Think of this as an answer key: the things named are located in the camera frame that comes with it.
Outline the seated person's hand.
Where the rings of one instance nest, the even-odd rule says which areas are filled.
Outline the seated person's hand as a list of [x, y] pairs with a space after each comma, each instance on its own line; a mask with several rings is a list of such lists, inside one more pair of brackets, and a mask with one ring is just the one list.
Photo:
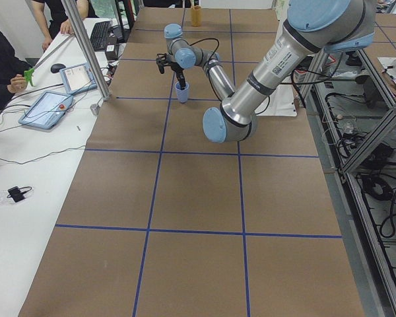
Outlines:
[[21, 74], [17, 74], [11, 79], [10, 84], [7, 85], [7, 90], [11, 94], [16, 94], [26, 90], [27, 86], [28, 82], [26, 79]]

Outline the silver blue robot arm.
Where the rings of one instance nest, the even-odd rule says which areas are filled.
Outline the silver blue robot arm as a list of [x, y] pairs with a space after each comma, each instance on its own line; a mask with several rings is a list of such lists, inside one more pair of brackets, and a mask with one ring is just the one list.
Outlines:
[[368, 47], [374, 39], [375, 1], [290, 1], [282, 34], [247, 79], [235, 88], [215, 52], [189, 44], [178, 24], [164, 29], [167, 53], [156, 63], [161, 73], [169, 66], [185, 86], [183, 70], [202, 67], [218, 107], [203, 116], [203, 131], [214, 143], [243, 141], [257, 129], [255, 110], [307, 56], [349, 52]]

